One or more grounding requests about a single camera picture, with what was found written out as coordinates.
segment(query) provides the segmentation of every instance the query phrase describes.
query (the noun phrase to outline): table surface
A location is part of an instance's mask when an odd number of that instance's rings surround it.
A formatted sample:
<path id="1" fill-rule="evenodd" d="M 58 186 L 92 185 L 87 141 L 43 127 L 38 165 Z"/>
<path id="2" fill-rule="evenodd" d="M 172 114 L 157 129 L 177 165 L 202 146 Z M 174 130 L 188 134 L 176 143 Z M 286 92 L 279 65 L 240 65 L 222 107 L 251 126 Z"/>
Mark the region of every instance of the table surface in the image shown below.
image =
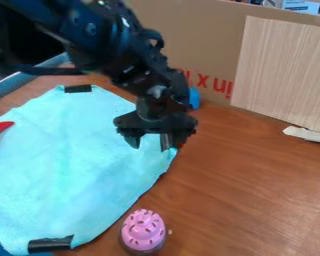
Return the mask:
<path id="1" fill-rule="evenodd" d="M 42 77 L 2 98 L 0 115 L 56 84 L 83 83 L 134 100 L 103 76 Z M 208 102 L 194 115 L 197 134 L 130 210 L 164 217 L 172 235 L 160 255 L 320 255 L 320 144 L 285 136 L 284 122 Z M 126 255 L 120 225 L 55 255 Z"/>

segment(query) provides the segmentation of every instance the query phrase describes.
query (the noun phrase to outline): cardboard box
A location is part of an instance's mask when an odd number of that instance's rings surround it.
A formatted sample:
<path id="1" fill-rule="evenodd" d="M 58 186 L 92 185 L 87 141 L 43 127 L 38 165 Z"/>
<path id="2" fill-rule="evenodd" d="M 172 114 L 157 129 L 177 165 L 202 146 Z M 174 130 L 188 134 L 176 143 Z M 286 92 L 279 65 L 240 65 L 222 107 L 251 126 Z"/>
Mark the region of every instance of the cardboard box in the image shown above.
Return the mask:
<path id="1" fill-rule="evenodd" d="M 309 14 L 318 14 L 320 8 L 320 3 L 302 0 L 264 0 L 263 5 Z"/>
<path id="2" fill-rule="evenodd" d="M 320 16 L 218 0 L 127 0 L 165 38 L 170 65 L 205 99 L 229 105 L 246 16 L 320 26 Z"/>

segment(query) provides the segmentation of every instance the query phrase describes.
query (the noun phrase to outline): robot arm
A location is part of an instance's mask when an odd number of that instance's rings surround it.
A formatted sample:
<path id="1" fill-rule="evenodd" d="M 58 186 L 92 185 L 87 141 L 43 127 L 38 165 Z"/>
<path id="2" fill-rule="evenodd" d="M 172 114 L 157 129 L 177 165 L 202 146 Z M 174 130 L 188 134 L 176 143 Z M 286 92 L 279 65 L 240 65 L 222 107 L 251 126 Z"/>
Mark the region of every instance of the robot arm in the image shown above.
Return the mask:
<path id="1" fill-rule="evenodd" d="M 136 111 L 114 120 L 117 131 L 132 147 L 139 148 L 144 134 L 158 133 L 163 150 L 177 148 L 195 133 L 197 121 L 187 114 L 189 88 L 184 74 L 168 67 L 161 54 L 164 41 L 160 33 L 144 28 L 124 3 L 0 0 L 0 4 L 64 44 L 76 69 L 54 69 L 49 74 L 100 72 L 138 96 Z M 40 68 L 22 65 L 20 70 L 46 74 Z"/>

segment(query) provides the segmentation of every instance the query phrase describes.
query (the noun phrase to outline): towel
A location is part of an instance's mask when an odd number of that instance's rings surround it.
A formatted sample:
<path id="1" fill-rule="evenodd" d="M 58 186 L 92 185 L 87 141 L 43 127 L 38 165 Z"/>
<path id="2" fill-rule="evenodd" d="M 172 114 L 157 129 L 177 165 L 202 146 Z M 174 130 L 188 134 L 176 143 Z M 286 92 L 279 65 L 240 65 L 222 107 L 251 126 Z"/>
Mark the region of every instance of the towel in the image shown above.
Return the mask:
<path id="1" fill-rule="evenodd" d="M 31 250 L 40 239 L 90 242 L 166 172 L 176 150 L 161 152 L 159 135 L 136 150 L 116 132 L 113 119 L 134 109 L 97 86 L 58 86 L 0 117 L 15 122 L 0 135 L 0 243 L 9 253 L 52 249 Z"/>

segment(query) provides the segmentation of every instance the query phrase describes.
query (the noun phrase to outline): pink toy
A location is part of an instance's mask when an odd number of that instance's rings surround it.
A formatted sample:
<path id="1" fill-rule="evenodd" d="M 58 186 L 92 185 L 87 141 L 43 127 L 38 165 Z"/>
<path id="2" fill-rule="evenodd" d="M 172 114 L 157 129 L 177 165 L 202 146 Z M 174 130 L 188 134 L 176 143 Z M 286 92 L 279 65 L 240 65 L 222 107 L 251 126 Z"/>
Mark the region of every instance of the pink toy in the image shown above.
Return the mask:
<path id="1" fill-rule="evenodd" d="M 166 227 L 159 214 L 141 209 L 127 217 L 121 229 L 121 242 L 133 254 L 151 255 L 161 249 Z"/>

